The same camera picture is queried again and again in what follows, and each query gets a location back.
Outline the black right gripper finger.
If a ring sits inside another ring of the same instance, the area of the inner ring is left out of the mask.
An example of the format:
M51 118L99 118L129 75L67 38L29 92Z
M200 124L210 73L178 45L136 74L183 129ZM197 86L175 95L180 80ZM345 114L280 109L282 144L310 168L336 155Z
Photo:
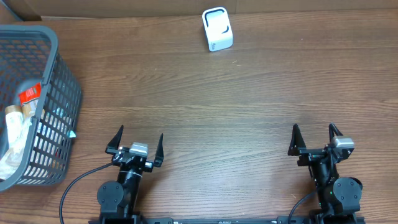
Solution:
M292 138L288 149L289 156L300 156L307 149L298 124L292 127Z
M332 142L332 139L335 136L342 136L342 132L336 127L334 123L330 123L328 127L328 133L329 133L329 140Z

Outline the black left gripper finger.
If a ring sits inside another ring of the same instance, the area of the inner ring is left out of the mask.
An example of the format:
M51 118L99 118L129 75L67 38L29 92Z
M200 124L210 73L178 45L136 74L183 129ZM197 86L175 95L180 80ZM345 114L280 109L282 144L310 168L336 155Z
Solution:
M157 145L157 150L155 153L155 159L154 159L154 166L155 167L161 167L162 163L164 161L164 148L163 148L163 138L164 134L162 133L159 138L159 142Z
M107 154L118 154L119 153L119 145L121 142L121 138L123 135L124 126L121 125L116 135L110 140L108 145L106 146L105 153Z

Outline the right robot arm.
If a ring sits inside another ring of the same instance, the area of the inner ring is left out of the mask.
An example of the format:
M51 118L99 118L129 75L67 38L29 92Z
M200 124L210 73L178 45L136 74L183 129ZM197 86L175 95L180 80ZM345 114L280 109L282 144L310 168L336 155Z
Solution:
M291 209L287 223L336 223L361 224L365 218L356 215L360 211L363 184L354 177L341 177L336 165L349 158L354 151L354 141L330 123L330 142L323 148L308 149L297 124L292 127L288 155L297 156L297 165L308 167L315 190L301 198ZM311 210L306 217L295 217L299 205L311 196L318 197L319 209Z

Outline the red orange pasta package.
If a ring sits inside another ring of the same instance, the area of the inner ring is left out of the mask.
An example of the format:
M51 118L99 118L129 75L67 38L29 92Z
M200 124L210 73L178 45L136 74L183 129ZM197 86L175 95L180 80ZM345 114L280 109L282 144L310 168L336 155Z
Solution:
M35 111L37 109L41 94L41 89L41 84L36 83L34 86L18 94L24 119L35 115Z

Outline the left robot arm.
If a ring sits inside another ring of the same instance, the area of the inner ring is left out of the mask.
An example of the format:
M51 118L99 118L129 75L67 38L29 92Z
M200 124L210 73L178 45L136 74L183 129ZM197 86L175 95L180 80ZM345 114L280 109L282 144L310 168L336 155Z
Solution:
M163 138L161 135L154 160L149 160L148 145L134 142L131 146L121 146L124 127L106 146L105 153L112 155L112 165L119 167L118 177L107 181L97 192L100 204L100 223L147 223L140 212L135 210L140 182L145 172L161 167L164 161Z

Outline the white tube gold cap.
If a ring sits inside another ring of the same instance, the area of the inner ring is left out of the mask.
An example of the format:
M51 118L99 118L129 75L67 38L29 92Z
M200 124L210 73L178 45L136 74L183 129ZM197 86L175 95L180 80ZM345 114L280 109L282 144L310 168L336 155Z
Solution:
M5 113L8 143L9 147L13 147L21 134L24 116L19 105L6 107Z

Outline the beige plastic pouch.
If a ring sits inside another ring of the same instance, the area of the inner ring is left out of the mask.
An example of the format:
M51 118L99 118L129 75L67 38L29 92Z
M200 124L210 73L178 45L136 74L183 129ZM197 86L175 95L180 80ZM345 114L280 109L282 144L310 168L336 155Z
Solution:
M25 120L21 128L11 129L12 142L1 159L1 180L7 180L19 168L25 150L31 119Z

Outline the teal snack packet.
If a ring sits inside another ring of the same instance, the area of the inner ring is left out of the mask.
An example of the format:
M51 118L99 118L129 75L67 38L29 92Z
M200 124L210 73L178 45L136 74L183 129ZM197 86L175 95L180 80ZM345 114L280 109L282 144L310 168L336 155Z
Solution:
M69 115L67 115L67 112L63 108L57 108L52 112L55 113L55 116L52 117L53 126L68 138L76 138L74 130L68 128L69 126L72 126L73 120Z

